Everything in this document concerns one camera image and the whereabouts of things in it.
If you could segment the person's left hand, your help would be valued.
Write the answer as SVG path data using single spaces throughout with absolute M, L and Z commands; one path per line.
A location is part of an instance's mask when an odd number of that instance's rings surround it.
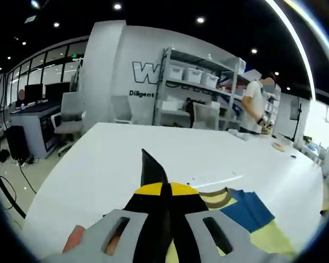
M 76 225 L 69 235 L 62 253 L 66 253 L 73 249 L 75 246 L 79 245 L 85 230 L 86 229 L 83 226 Z

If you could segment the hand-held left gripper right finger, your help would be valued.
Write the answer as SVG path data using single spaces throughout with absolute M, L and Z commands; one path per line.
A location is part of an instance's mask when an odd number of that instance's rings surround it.
M 171 183 L 170 213 L 174 262 L 247 262 L 249 232 L 219 210 L 209 210 L 199 192 Z

